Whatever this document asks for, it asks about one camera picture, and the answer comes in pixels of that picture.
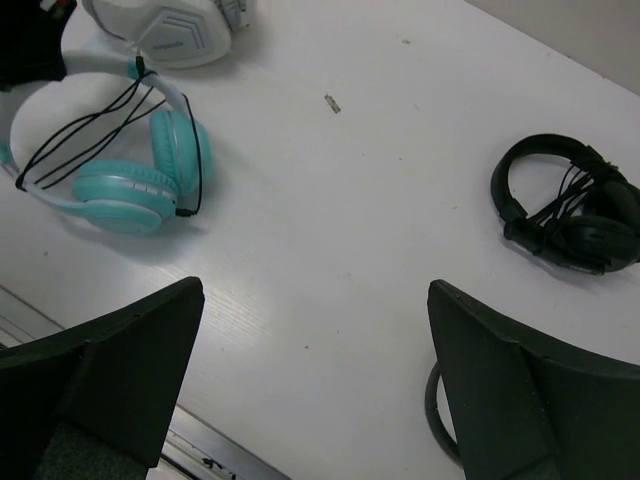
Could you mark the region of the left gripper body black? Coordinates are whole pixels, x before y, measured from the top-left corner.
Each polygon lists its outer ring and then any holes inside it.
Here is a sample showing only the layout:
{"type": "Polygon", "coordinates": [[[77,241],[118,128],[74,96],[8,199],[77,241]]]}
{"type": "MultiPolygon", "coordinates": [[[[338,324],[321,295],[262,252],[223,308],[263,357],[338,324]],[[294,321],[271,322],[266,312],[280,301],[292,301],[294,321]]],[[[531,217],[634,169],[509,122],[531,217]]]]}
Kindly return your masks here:
{"type": "Polygon", "coordinates": [[[1,91],[66,76],[62,36],[74,1],[1,2],[1,91]]]}

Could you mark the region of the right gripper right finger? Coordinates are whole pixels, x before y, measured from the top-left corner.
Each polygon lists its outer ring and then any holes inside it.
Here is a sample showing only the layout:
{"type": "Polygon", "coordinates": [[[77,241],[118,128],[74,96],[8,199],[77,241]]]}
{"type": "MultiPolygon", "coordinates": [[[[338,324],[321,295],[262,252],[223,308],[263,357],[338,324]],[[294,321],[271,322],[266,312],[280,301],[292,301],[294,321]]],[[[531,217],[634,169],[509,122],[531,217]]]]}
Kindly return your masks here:
{"type": "Polygon", "coordinates": [[[469,479],[635,479],[639,368],[430,284],[438,405],[469,479]]]}

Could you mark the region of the teal cat ear headphones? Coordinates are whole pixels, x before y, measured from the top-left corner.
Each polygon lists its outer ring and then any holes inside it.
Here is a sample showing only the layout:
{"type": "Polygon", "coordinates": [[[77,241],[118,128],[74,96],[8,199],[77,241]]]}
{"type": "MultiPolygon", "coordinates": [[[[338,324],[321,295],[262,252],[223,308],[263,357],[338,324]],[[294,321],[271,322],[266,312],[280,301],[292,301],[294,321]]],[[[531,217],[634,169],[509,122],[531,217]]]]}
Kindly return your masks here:
{"type": "Polygon", "coordinates": [[[52,78],[37,75],[33,80],[18,78],[1,86],[1,166],[16,188],[53,209],[115,233],[145,235],[169,218],[196,215],[198,206],[183,208],[180,204],[190,197],[203,197],[203,187],[213,170],[213,155],[209,136],[195,119],[188,97],[148,68],[141,56],[72,51],[62,55],[56,66],[59,71],[52,78]],[[73,168],[73,197],[64,200],[27,178],[50,149],[42,147],[27,166],[18,167],[10,145],[11,127],[22,105],[35,92],[68,75],[87,73],[126,77],[133,82],[130,93],[141,85],[158,90],[169,107],[156,105],[146,113],[150,119],[152,166],[91,157],[73,168]]]}

